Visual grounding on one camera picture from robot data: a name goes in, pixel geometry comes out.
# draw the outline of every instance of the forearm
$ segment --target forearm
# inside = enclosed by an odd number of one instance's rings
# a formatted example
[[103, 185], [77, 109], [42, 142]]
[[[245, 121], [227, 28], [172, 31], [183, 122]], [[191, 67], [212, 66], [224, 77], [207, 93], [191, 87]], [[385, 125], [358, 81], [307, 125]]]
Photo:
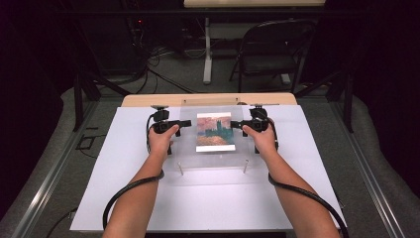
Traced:
[[[150, 154], [130, 181], [156, 177], [163, 160]], [[144, 237], [158, 191], [158, 181], [137, 186], [123, 194], [115, 203], [104, 237]]]
[[[316, 193], [277, 152], [262, 156], [274, 180]], [[339, 237], [330, 213], [321, 204], [284, 188], [275, 191], [297, 237]]]

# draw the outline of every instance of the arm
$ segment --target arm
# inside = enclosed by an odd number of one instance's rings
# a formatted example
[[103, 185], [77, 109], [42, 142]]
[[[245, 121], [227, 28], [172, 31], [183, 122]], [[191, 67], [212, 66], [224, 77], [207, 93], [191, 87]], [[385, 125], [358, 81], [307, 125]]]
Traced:
[[[149, 133], [151, 152], [130, 182], [160, 174], [170, 137], [178, 129], [179, 127], [175, 125], [163, 134], [157, 134], [151, 129]], [[103, 237], [144, 237], [154, 210], [157, 191], [158, 182], [152, 181], [123, 194], [115, 203]]]
[[[275, 149], [271, 125], [261, 133], [248, 126], [243, 130], [254, 139], [274, 180], [316, 193]], [[279, 187], [275, 191], [297, 237], [340, 237], [329, 211], [321, 204], [294, 191]]]

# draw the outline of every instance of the finger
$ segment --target finger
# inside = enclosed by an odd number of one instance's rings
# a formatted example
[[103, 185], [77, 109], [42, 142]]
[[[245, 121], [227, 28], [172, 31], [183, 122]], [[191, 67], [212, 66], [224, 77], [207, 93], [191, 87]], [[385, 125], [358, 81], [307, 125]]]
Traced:
[[242, 127], [242, 130], [243, 130], [245, 133], [247, 133], [247, 135], [249, 135], [249, 136], [251, 136], [251, 137], [254, 137], [254, 135], [257, 133], [257, 131], [255, 131], [253, 128], [251, 128], [251, 127], [249, 127], [249, 126], [247, 126], [247, 125], [244, 125], [244, 126]]
[[167, 131], [165, 131], [164, 133], [170, 138], [173, 134], [175, 134], [177, 131], [179, 130], [179, 126], [178, 125], [173, 125], [172, 127], [170, 127]]
[[266, 129], [265, 130], [272, 130], [272, 126], [271, 126], [271, 124], [270, 123], [268, 123], [268, 126], [266, 127]]
[[149, 128], [149, 135], [151, 135], [151, 134], [156, 134], [155, 127], [153, 127], [153, 126], [151, 126]]

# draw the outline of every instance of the dark background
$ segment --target dark background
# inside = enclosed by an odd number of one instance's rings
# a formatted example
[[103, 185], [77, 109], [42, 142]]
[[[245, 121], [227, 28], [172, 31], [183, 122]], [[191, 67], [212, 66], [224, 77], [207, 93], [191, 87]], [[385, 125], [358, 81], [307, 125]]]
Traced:
[[[371, 2], [330, 0], [326, 8], [363, 9]], [[148, 1], [140, 3], [148, 7]], [[61, 7], [55, 1], [3, 0], [0, 4], [2, 217], [41, 157], [62, 110], [60, 96], [72, 87], [77, 68], [82, 65], [102, 74], [133, 74], [142, 68], [145, 55], [133, 47], [135, 38], [122, 19], [106, 20], [106, 24], [91, 20], [75, 29], [68, 20], [52, 20], [46, 14], [52, 6]], [[179, 1], [170, 4], [179, 7]], [[102, 6], [99, 10], [123, 8], [117, 0], [70, 1], [64, 5]], [[354, 91], [368, 107], [385, 157], [417, 195], [419, 14], [419, 3], [398, 1], [392, 14], [383, 19], [367, 54], [359, 60]], [[167, 33], [166, 21], [154, 21], [151, 34], [181, 51], [182, 33], [173, 27], [171, 35], [163, 34]], [[176, 19], [175, 26], [182, 24], [187, 23]], [[321, 19], [302, 81], [314, 82], [340, 69], [365, 24], [362, 20]]]

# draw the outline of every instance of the metal frame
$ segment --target metal frame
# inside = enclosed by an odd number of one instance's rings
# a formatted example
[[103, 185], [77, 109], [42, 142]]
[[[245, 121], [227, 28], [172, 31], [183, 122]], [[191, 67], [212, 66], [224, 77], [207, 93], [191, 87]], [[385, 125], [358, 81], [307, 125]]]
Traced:
[[346, 135], [347, 139], [349, 140], [350, 145], [353, 148], [353, 151], [356, 155], [356, 166], [361, 173], [361, 177], [364, 180], [367, 190], [370, 193], [371, 199], [373, 200], [374, 205], [376, 206], [377, 212], [379, 213], [382, 222], [388, 231], [389, 237], [391, 238], [400, 238], [405, 237], [404, 233], [401, 230], [401, 227], [396, 220], [395, 215], [392, 212], [391, 207], [382, 192], [382, 189], [379, 186], [373, 172], [370, 169], [368, 164], [368, 160], [366, 159], [361, 146], [358, 143], [355, 135], [353, 133], [349, 133], [347, 130], [347, 125], [341, 120], [340, 114], [342, 110], [338, 102], [331, 102], [331, 109], [333, 110], [334, 115], [337, 118], [337, 121], [340, 123], [341, 128], [343, 129], [343, 133]]
[[[84, 120], [84, 122], [80, 125], [81, 128], [84, 128], [87, 125], [97, 105], [98, 102], [88, 102], [85, 111], [86, 120]], [[72, 149], [75, 148], [77, 142], [81, 138], [82, 132], [83, 130], [78, 130], [77, 132], [73, 133], [65, 143], [63, 151], [61, 152], [59, 158], [57, 158], [55, 163], [52, 165], [52, 168], [47, 174], [46, 179], [44, 180], [37, 194], [34, 196], [31, 205], [15, 229], [12, 238], [31, 237], [31, 232], [37, 224], [41, 213], [49, 202], [50, 197], [53, 194], [53, 190], [55, 189], [62, 173], [65, 170], [67, 159]]]

